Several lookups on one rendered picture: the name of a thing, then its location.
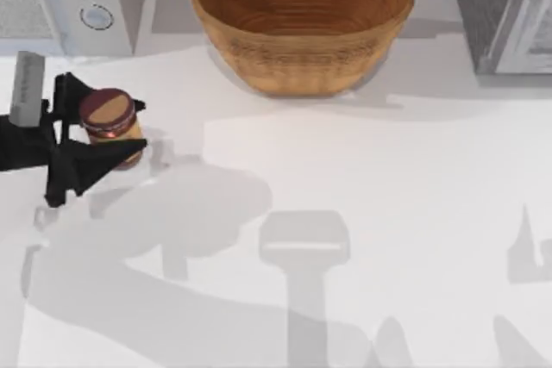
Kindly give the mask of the brown woven basket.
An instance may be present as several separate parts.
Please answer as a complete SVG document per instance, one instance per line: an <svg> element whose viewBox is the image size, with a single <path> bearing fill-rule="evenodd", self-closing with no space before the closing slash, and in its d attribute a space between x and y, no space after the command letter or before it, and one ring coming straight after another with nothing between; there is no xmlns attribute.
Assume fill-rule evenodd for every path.
<svg viewBox="0 0 552 368"><path fill-rule="evenodd" d="M235 75L273 97L332 97L386 55L415 0L192 0Z"/></svg>

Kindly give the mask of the pale grey rounded box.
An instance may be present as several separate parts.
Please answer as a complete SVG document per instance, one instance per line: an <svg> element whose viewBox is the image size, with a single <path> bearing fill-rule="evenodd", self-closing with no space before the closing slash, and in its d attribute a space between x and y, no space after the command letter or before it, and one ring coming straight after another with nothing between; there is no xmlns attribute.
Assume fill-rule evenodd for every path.
<svg viewBox="0 0 552 368"><path fill-rule="evenodd" d="M16 55L9 121L20 128L36 128L41 119L45 72L44 56L28 51Z"/></svg>

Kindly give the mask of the round microwave knob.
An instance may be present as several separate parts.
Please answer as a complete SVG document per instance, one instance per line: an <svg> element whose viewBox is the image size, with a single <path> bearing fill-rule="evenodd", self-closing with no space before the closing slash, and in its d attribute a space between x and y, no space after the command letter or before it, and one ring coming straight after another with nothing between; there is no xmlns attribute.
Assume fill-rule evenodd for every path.
<svg viewBox="0 0 552 368"><path fill-rule="evenodd" d="M104 6L93 4L79 11L81 22L92 30L104 31L113 26L113 14Z"/></svg>

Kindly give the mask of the tan jar with maroon lid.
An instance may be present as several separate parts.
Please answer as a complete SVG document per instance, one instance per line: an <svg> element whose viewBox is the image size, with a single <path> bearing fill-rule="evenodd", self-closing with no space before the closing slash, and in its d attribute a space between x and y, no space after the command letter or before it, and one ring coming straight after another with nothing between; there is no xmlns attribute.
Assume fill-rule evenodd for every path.
<svg viewBox="0 0 552 368"><path fill-rule="evenodd" d="M78 107L81 125L91 144L143 139L138 113L143 101L117 88L94 90Z"/></svg>

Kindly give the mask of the pale microwave oven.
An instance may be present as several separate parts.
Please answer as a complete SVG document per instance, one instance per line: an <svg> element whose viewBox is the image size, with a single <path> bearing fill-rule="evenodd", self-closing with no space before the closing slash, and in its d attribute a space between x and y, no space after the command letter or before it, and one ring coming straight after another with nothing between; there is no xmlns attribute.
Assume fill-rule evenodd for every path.
<svg viewBox="0 0 552 368"><path fill-rule="evenodd" d="M144 0L56 0L60 7L60 24L64 40L61 46L39 41L0 41L0 55L30 51L45 56L67 57L127 57L135 52ZM87 28L80 20L79 11L99 4L114 16L114 24L107 30Z"/></svg>

